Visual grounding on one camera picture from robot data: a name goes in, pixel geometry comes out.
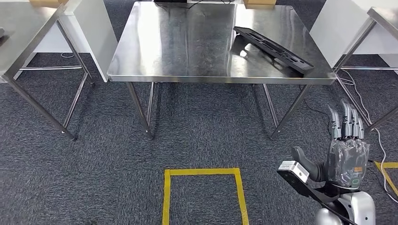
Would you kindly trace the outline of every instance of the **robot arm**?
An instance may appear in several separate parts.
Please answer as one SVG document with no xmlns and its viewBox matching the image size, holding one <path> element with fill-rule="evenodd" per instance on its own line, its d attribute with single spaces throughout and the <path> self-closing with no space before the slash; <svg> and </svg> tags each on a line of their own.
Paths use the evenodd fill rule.
<svg viewBox="0 0 398 225">
<path fill-rule="evenodd" d="M 300 147 L 293 147 L 294 161 L 283 161 L 277 172 L 301 195 L 311 197 L 323 208 L 316 224 L 375 224 L 372 197 L 359 190 L 366 171 L 369 145 L 362 141 L 363 123 L 351 105 L 343 102 L 344 117 L 340 127 L 338 113 L 332 114 L 332 142 L 323 163 L 308 160 Z M 307 181 L 325 181 L 321 188 L 311 188 Z"/>
</svg>

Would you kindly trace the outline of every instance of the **cardboard box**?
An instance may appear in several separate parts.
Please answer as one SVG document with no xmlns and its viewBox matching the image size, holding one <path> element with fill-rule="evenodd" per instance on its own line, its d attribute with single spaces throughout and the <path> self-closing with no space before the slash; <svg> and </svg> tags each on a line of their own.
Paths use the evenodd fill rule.
<svg viewBox="0 0 398 225">
<path fill-rule="evenodd" d="M 65 5 L 69 0 L 29 0 L 34 6 L 57 8 L 60 4 Z"/>
<path fill-rule="evenodd" d="M 254 5 L 254 4 L 245 4 L 247 9 L 273 9 L 275 5 Z"/>
<path fill-rule="evenodd" d="M 276 0 L 243 0 L 247 8 L 248 5 L 272 5 L 276 4 Z"/>
</svg>

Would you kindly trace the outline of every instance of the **stainless steel table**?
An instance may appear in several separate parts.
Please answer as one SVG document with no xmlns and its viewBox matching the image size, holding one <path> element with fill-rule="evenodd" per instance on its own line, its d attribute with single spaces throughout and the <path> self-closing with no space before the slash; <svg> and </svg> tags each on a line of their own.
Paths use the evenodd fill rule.
<svg viewBox="0 0 398 225">
<path fill-rule="evenodd" d="M 261 83 L 275 138 L 312 85 L 330 85 L 336 75 L 291 6 L 246 9 L 244 5 L 135 2 L 108 70 L 111 81 L 126 82 L 148 138 L 155 82 Z M 284 67 L 252 45 L 231 51 L 234 26 L 248 27 L 315 66 L 306 74 Z M 147 115 L 133 82 L 152 82 Z M 266 84 L 305 87 L 278 122 Z"/>
<path fill-rule="evenodd" d="M 59 7 L 37 7 L 29 2 L 0 2 L 0 27 L 5 36 L 0 38 L 0 76 L 17 91 L 26 101 L 40 111 L 56 128 L 65 133 L 70 140 L 75 136 L 67 130 L 72 113 L 79 99 L 85 80 L 93 83 L 91 75 L 68 37 L 62 23 L 58 20 L 63 13 L 63 5 Z M 26 59 L 37 47 L 50 28 L 57 23 L 62 35 L 79 62 L 79 66 L 63 67 L 22 67 Z M 39 102 L 23 89 L 14 79 L 19 70 L 61 70 L 82 69 L 84 76 L 75 94 L 67 117 L 63 124 L 55 119 Z"/>
<path fill-rule="evenodd" d="M 354 43 L 354 45 L 351 47 L 351 49 L 348 51 L 348 53 L 340 60 L 338 65 L 334 68 L 335 73 L 337 73 L 341 69 L 398 70 L 398 67 L 343 67 L 343 65 L 354 54 L 354 52 L 357 50 L 357 48 L 360 46 L 360 44 L 365 40 L 365 38 L 368 36 L 370 31 L 374 28 L 374 26 L 377 23 L 380 24 L 383 28 L 385 28 L 393 37 L 395 37 L 398 40 L 398 8 L 384 9 L 384 8 L 372 7 L 367 12 L 367 14 L 370 16 L 368 23 L 367 23 L 367 27 L 364 29 L 363 33 L 360 35 L 360 37 Z M 370 130 L 375 129 L 380 124 L 387 121 L 389 118 L 391 118 L 392 116 L 394 116 L 395 114 L 398 113 L 398 105 L 397 105 L 390 112 L 388 112 L 387 114 L 382 116 L 378 121 L 372 123 L 370 121 L 370 119 L 366 116 L 365 112 L 362 110 L 361 106 L 357 103 L 357 101 L 354 99 L 352 94 L 346 88 L 346 86 L 344 85 L 342 80 L 339 77 L 337 77 L 337 80 L 338 80 L 340 86 L 343 88 L 346 95 L 348 96 L 348 98 L 351 100 L 352 104 L 355 106 L 355 108 L 361 114 L 361 117 L 365 120 L 366 124 L 369 126 L 366 129 L 366 132 L 369 132 Z"/>
</svg>

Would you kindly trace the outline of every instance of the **orange label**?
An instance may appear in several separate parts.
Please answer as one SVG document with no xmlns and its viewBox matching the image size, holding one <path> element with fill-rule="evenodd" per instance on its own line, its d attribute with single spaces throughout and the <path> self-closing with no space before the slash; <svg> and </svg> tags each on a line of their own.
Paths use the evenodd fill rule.
<svg viewBox="0 0 398 225">
<path fill-rule="evenodd" d="M 362 172 L 362 167 L 354 167 L 354 172 Z"/>
</svg>

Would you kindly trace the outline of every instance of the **yellow tape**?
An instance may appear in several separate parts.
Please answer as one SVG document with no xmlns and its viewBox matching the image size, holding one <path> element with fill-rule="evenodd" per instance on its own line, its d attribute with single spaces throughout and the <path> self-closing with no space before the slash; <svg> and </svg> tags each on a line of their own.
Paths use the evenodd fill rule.
<svg viewBox="0 0 398 225">
<path fill-rule="evenodd" d="M 235 174 L 235 168 L 220 169 L 176 169 L 170 170 L 172 176 L 183 175 L 216 175 L 216 174 Z"/>
<path fill-rule="evenodd" d="M 249 225 L 249 217 L 247 216 L 245 195 L 243 193 L 242 178 L 240 176 L 240 170 L 234 169 L 235 181 L 237 183 L 237 198 L 239 200 L 240 213 L 242 214 L 242 225 Z"/>
<path fill-rule="evenodd" d="M 170 188 L 171 188 L 170 170 L 165 170 L 164 171 L 163 217 L 162 217 L 163 225 L 168 225 L 168 223 L 169 223 Z"/>
<path fill-rule="evenodd" d="M 219 169 L 176 169 L 164 171 L 164 199 L 163 199 L 163 218 L 162 224 L 169 224 L 170 210 L 170 187 L 171 176 L 184 175 L 216 175 L 216 174 L 233 174 L 237 185 L 237 198 L 239 201 L 240 212 L 242 214 L 242 225 L 249 225 L 249 217 L 247 215 L 245 195 L 243 193 L 242 178 L 239 168 L 219 168 Z"/>
<path fill-rule="evenodd" d="M 396 163 L 396 162 L 383 163 L 383 168 L 381 168 L 381 163 L 375 162 L 375 164 L 380 171 L 383 170 L 383 173 L 386 177 L 386 181 L 391 186 L 391 188 L 395 192 L 395 194 L 398 196 L 398 189 L 395 187 L 390 176 L 388 175 L 388 173 L 385 170 L 386 168 L 392 168 L 392 169 L 398 168 L 398 163 Z"/>
</svg>

